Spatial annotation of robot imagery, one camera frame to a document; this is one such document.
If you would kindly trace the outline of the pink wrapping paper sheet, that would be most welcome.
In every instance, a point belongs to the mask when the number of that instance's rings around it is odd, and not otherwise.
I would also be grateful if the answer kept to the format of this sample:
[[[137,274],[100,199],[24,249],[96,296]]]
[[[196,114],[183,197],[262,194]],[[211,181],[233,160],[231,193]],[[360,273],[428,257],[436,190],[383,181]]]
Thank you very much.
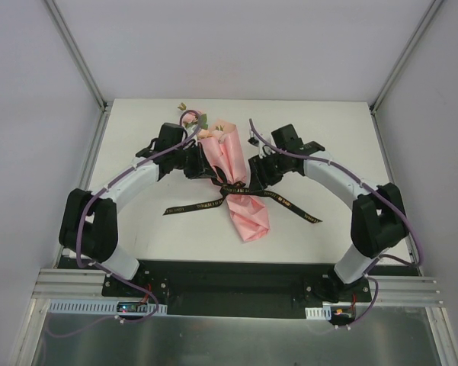
[[[237,126],[224,120],[225,139],[219,143],[213,137],[198,139],[213,169],[223,173],[219,181],[230,185],[247,182],[247,169]],[[266,236],[270,231],[268,209],[257,196],[230,194],[226,198],[231,221],[243,242],[250,242]]]

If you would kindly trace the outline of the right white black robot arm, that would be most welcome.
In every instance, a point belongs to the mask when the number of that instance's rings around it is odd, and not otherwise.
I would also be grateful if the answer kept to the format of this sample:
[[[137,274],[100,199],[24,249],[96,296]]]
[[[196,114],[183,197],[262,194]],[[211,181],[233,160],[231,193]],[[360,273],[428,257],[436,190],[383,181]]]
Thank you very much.
[[[348,299],[370,269],[409,234],[400,190],[392,183],[365,182],[336,162],[324,146],[304,143],[291,124],[273,131],[270,138],[252,129],[248,141],[259,148],[248,161],[253,192],[263,192],[286,173],[296,172],[319,183],[351,210],[350,247],[313,288],[324,301]]]

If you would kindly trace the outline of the pale pink fake flower stem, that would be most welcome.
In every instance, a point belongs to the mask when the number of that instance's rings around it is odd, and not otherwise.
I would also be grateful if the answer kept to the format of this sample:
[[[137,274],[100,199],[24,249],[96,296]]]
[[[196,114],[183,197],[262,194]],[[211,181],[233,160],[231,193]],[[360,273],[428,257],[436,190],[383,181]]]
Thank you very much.
[[[225,139],[225,131],[224,131],[224,125],[223,124],[214,124],[211,127],[211,137],[216,139],[219,143],[222,143],[223,140]]]

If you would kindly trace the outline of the pink fake flower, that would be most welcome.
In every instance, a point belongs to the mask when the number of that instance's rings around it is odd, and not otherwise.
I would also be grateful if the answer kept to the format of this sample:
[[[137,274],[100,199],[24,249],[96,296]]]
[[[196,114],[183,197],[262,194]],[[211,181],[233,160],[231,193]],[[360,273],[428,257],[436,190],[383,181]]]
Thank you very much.
[[[181,112],[178,124],[184,127],[186,130],[195,128],[199,122],[199,118],[202,117],[201,128],[207,129],[207,116],[204,112],[200,110],[191,110],[187,107],[184,102],[181,102],[177,109]]]

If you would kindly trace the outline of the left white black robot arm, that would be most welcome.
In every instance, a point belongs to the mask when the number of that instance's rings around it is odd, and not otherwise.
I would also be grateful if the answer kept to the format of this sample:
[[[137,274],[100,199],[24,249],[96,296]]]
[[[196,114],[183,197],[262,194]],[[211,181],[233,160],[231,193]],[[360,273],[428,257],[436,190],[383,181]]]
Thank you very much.
[[[159,135],[119,175],[93,191],[76,188],[69,193],[59,243],[77,259],[85,256],[119,276],[119,286],[128,296],[139,296],[146,287],[145,270],[118,243],[117,215],[142,190],[175,169],[188,179],[216,177],[194,135],[180,125],[164,123]]]

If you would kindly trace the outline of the peach fake flower stem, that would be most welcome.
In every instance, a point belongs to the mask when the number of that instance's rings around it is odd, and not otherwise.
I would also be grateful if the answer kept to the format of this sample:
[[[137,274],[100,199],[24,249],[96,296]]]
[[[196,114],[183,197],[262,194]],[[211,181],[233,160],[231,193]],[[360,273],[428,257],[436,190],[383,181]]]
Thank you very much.
[[[200,130],[199,133],[197,134],[198,139],[206,139],[210,138],[212,136],[211,132],[209,130]]]

